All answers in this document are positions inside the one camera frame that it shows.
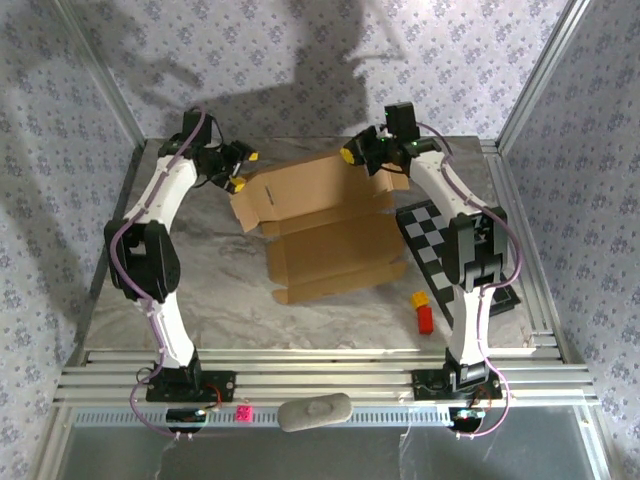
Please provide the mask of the grey oval stone pad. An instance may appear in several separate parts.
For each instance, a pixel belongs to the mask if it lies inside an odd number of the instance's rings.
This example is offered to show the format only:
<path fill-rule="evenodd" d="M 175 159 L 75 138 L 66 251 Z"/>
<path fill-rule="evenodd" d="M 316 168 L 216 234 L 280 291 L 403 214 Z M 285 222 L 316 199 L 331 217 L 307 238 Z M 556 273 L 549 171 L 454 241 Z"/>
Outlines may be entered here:
<path fill-rule="evenodd" d="M 344 423 L 351 418 L 353 405 L 344 393 L 301 398 L 283 403 L 277 422 L 284 432 L 298 432 Z"/>

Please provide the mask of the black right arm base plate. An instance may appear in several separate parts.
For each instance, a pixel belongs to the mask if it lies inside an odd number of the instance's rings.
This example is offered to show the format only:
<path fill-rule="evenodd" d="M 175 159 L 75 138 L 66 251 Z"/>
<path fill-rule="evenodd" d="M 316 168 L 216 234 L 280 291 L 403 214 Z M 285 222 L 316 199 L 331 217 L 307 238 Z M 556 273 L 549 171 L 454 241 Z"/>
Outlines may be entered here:
<path fill-rule="evenodd" d="M 503 398 L 500 380 L 492 371 L 485 378 L 480 377 L 462 383 L 457 381 L 453 371 L 447 369 L 412 370 L 410 374 L 415 401 L 470 401 L 472 399 L 499 400 Z"/>

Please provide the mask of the grey lower panel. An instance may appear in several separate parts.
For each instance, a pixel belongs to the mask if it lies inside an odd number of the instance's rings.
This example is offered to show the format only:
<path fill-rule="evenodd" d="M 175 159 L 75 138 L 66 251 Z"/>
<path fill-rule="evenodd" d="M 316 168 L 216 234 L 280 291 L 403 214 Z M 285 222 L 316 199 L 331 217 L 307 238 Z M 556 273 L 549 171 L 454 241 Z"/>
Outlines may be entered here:
<path fill-rule="evenodd" d="M 534 431 L 458 440 L 436 428 L 223 429 L 173 441 L 76 428 L 54 480 L 595 480 L 586 455 Z"/>

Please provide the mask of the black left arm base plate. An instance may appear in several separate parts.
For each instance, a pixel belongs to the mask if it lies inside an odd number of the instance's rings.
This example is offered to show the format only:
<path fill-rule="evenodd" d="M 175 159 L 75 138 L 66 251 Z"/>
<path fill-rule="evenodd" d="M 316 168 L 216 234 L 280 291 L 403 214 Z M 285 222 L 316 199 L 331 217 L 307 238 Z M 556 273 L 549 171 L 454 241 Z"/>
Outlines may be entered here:
<path fill-rule="evenodd" d="M 234 398 L 235 381 L 234 371 L 163 369 L 150 381 L 145 399 L 156 403 L 229 403 Z"/>

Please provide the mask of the brown cardboard box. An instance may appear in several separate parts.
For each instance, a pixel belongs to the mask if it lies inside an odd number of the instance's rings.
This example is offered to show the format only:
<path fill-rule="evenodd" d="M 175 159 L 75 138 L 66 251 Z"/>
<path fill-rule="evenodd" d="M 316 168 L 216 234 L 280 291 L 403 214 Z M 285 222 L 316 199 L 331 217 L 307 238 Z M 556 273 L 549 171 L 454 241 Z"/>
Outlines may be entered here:
<path fill-rule="evenodd" d="M 260 169 L 230 197 L 242 229 L 267 238 L 267 270 L 285 305 L 400 279 L 408 263 L 393 194 L 408 189 L 402 173 L 374 175 L 338 152 Z"/>

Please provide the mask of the black grey checkerboard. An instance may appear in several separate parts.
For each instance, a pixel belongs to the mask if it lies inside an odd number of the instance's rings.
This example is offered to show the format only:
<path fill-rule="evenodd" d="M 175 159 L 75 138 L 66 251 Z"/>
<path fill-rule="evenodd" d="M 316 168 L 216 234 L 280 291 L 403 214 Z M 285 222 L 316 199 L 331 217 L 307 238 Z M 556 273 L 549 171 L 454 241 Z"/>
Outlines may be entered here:
<path fill-rule="evenodd" d="M 395 218 L 444 318 L 448 325 L 453 327 L 454 288 L 442 266 L 442 257 L 447 250 L 445 239 L 449 222 L 443 219 L 441 212 L 430 199 L 397 209 Z M 473 215 L 472 219 L 476 253 L 480 253 L 479 248 L 489 240 L 493 222 L 483 213 Z M 512 286 L 498 288 L 491 300 L 490 316 L 512 310 L 520 302 Z"/>

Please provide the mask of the aluminium rail frame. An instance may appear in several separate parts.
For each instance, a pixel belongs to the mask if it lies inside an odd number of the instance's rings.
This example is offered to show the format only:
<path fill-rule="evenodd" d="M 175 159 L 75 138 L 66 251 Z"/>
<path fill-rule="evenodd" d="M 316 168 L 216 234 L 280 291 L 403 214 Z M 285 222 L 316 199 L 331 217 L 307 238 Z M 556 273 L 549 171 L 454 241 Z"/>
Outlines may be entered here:
<path fill-rule="evenodd" d="M 433 352 L 411 349 L 203 349 L 200 359 L 206 371 L 235 372 L 235 401 L 257 406 L 336 392 L 358 406 L 409 404 L 412 371 L 444 363 Z M 54 400 L 73 406 L 123 405 L 137 371 L 151 362 L 148 352 L 93 350 L 83 364 L 63 370 Z M 494 363 L 507 378 L 516 407 L 598 402 L 588 368 L 563 362 L 556 348 L 502 348 Z"/>

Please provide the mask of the aluminium side rails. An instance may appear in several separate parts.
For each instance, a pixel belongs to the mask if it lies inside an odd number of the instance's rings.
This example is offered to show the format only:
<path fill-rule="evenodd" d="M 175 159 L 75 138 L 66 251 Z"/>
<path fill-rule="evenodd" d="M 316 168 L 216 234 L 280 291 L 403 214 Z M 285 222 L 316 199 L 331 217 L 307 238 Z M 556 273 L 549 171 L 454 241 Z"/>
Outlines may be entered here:
<path fill-rule="evenodd" d="M 524 305 L 528 310 L 534 344 L 551 346 L 551 341 L 554 341 L 560 358 L 565 363 L 572 363 L 573 359 L 560 328 L 558 313 L 510 166 L 500 156 L 493 140 L 481 140 L 480 144 L 497 200 L 507 212 L 509 226 L 520 241 L 522 268 L 519 285 Z"/>

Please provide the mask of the aluminium corner post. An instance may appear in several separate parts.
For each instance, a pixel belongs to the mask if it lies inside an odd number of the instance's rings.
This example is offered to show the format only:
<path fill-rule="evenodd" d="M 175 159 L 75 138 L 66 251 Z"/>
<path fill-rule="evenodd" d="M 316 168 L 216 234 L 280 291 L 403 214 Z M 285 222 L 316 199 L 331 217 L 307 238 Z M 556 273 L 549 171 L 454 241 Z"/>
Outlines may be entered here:
<path fill-rule="evenodd" d="M 513 147 L 591 3 L 592 0 L 567 0 L 529 79 L 495 140 L 500 155 L 506 155 Z"/>
<path fill-rule="evenodd" d="M 67 36 L 74 44 L 82 63 L 91 74 L 94 83 L 127 138 L 135 147 L 143 148 L 146 144 L 146 137 L 122 95 L 107 62 L 90 38 L 89 31 L 71 1 L 49 0 L 49 2 L 58 15 Z"/>

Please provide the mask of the small black circuit board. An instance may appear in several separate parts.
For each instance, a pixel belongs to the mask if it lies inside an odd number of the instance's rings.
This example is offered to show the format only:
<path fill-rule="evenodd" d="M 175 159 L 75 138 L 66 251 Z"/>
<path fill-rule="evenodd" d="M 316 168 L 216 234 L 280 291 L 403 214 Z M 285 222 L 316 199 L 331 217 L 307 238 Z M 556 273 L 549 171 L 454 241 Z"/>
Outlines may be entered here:
<path fill-rule="evenodd" d="M 207 412 L 199 408 L 171 408 L 166 411 L 165 423 L 173 434 L 195 434 L 207 423 Z"/>
<path fill-rule="evenodd" d="M 449 429 L 460 434 L 475 434 L 481 429 L 485 416 L 484 409 L 450 408 L 449 417 L 452 424 Z"/>

